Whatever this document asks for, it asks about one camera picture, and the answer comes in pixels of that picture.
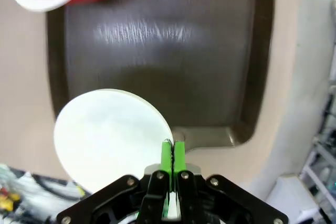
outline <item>round white plate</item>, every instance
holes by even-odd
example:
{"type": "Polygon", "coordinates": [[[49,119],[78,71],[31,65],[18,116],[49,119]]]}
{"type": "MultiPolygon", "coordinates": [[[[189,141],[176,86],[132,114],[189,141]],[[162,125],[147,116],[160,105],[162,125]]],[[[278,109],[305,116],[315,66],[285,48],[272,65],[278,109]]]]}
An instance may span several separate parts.
{"type": "Polygon", "coordinates": [[[142,178],[161,161],[161,144],[172,140],[163,116],[135,94],[103,89],[71,100],[59,114],[54,142],[69,176],[95,193],[126,174],[142,178]]]}

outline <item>beige countertop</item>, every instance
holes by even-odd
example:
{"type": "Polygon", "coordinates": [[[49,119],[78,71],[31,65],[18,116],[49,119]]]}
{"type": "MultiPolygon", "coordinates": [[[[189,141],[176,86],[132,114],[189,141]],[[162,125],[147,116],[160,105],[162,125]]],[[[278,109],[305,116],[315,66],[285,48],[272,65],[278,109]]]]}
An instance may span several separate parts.
{"type": "MultiPolygon", "coordinates": [[[[256,132],[236,148],[194,150],[187,162],[207,176],[236,183],[260,172],[277,137],[292,86],[299,0],[276,0],[266,91],[256,132]]],[[[48,86],[45,14],[0,0],[0,162],[66,178],[53,145],[54,114],[48,86]]]]}

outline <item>sink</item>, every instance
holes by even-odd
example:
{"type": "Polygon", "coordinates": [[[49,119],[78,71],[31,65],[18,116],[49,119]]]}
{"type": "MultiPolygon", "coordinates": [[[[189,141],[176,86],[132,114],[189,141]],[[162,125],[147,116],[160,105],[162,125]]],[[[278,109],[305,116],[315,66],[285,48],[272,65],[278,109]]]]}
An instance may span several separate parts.
{"type": "Polygon", "coordinates": [[[274,0],[103,0],[47,13],[57,116],[72,98],[114,88],[166,118],[187,150],[253,135],[268,70],[274,0]]]}

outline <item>black wire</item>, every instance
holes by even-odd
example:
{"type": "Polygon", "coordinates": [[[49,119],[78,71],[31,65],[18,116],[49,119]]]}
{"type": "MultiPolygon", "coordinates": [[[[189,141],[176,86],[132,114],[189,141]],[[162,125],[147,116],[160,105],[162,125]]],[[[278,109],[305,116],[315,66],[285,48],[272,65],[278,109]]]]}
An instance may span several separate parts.
{"type": "Polygon", "coordinates": [[[66,195],[66,194],[63,194],[59,191],[56,191],[52,188],[50,188],[49,186],[47,186],[44,182],[44,178],[39,176],[39,175],[36,175],[36,174],[32,174],[32,177],[33,179],[35,180],[35,182],[40,186],[42,187],[45,191],[48,191],[50,192],[51,194],[59,197],[59,198],[62,198],[62,199],[66,199],[66,200],[70,200],[70,201],[79,201],[82,199],[82,197],[74,197],[74,196],[69,196],[69,195],[66,195]]]}

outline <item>bolt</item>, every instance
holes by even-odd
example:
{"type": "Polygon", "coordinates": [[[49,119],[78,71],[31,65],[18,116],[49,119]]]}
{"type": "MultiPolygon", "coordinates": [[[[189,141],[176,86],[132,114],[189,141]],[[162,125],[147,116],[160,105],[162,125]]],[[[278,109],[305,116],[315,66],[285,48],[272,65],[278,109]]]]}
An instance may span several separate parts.
{"type": "Polygon", "coordinates": [[[181,173],[181,177],[184,178],[184,179],[187,179],[187,178],[189,178],[189,174],[186,173],[186,172],[183,172],[183,173],[181,173]]]}
{"type": "Polygon", "coordinates": [[[215,178],[210,179],[210,183],[211,183],[213,186],[218,186],[218,184],[219,184],[218,180],[216,180],[215,178]]]}
{"type": "Polygon", "coordinates": [[[156,177],[158,179],[162,179],[164,177],[164,175],[163,175],[163,173],[158,172],[157,175],[156,175],[156,177]]]}
{"type": "Polygon", "coordinates": [[[273,221],[273,223],[274,223],[274,224],[284,224],[283,221],[280,220],[280,219],[275,219],[275,220],[273,221]]]}
{"type": "Polygon", "coordinates": [[[69,216],[65,216],[62,221],[61,224],[69,224],[71,222],[71,218],[69,216]]]}
{"type": "Polygon", "coordinates": [[[127,180],[127,184],[128,184],[129,186],[133,186],[134,183],[135,183],[135,181],[134,181],[133,178],[129,178],[129,179],[127,180]]]}

